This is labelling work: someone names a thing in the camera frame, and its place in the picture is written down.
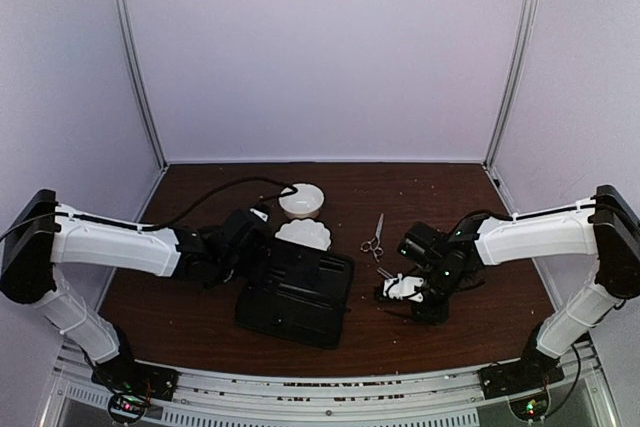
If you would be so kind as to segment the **silver thinning scissors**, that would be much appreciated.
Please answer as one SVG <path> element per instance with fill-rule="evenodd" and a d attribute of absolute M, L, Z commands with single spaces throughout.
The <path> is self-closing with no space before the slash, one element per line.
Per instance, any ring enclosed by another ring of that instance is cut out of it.
<path fill-rule="evenodd" d="M 396 274 L 391 274 L 390 272 L 388 272 L 387 270 L 385 270 L 382 267 L 378 267 L 376 269 L 376 272 L 381 275 L 384 279 L 396 279 L 397 275 Z"/>

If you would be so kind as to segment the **silver straight scissors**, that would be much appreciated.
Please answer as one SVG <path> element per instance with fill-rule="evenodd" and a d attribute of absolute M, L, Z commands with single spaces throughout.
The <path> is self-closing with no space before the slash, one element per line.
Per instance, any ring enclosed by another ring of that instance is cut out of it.
<path fill-rule="evenodd" d="M 374 235 L 371 239 L 364 241 L 360 245 L 360 251 L 363 253 L 369 253 L 373 256 L 376 262 L 384 255 L 384 249 L 381 246 L 381 234 L 384 225 L 384 214 L 381 213 L 378 217 Z"/>

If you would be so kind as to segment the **black zippered tool case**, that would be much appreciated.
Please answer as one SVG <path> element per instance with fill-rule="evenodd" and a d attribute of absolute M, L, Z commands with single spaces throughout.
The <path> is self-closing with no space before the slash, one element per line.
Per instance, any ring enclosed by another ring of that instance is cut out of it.
<path fill-rule="evenodd" d="M 355 261 L 272 238 L 235 305 L 241 328 L 333 350 L 339 346 Z"/>

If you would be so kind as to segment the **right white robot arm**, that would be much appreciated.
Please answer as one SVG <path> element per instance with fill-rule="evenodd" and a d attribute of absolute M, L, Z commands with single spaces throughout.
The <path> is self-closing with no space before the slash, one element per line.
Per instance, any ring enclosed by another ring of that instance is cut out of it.
<path fill-rule="evenodd" d="M 513 380 L 526 389 L 545 378 L 611 310 L 639 295 L 639 218 L 611 185 L 550 210 L 510 216 L 472 212 L 449 232 L 417 222 L 397 251 L 414 268 L 387 276 L 378 297 L 410 303 L 411 319 L 430 325 L 447 320 L 450 297 L 484 267 L 560 255 L 595 258 L 583 286 L 533 330 L 514 364 Z"/>

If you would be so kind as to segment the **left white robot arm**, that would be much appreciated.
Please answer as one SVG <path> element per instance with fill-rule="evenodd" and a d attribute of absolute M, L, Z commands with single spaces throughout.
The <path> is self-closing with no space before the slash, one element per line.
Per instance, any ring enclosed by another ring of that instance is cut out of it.
<path fill-rule="evenodd" d="M 199 229 L 130 223 L 81 212 L 43 189 L 1 237 L 1 292 L 39 310 L 102 377 L 133 391 L 150 373 L 135 361 L 124 332 L 87 306 L 59 265 L 114 267 L 213 287 L 248 274 L 271 235 L 268 220 L 268 208 L 257 205 Z"/>

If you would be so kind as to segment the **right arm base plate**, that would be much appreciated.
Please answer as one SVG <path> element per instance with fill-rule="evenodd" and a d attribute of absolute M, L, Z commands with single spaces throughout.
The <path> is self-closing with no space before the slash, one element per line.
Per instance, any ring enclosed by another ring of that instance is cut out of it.
<path fill-rule="evenodd" d="M 563 370 L 558 366 L 544 367 L 526 364 L 521 360 L 492 364 L 481 368 L 477 374 L 486 399 L 542 389 L 565 378 Z"/>

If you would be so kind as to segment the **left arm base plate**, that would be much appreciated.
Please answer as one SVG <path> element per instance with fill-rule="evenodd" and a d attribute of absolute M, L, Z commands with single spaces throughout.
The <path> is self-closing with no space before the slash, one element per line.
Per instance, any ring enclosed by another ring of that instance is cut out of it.
<path fill-rule="evenodd" d="M 141 400 L 171 401 L 179 374 L 176 370 L 148 364 L 135 363 L 134 369 L 113 373 L 103 366 L 92 368 L 91 381 L 104 386 L 112 393 L 125 394 Z"/>

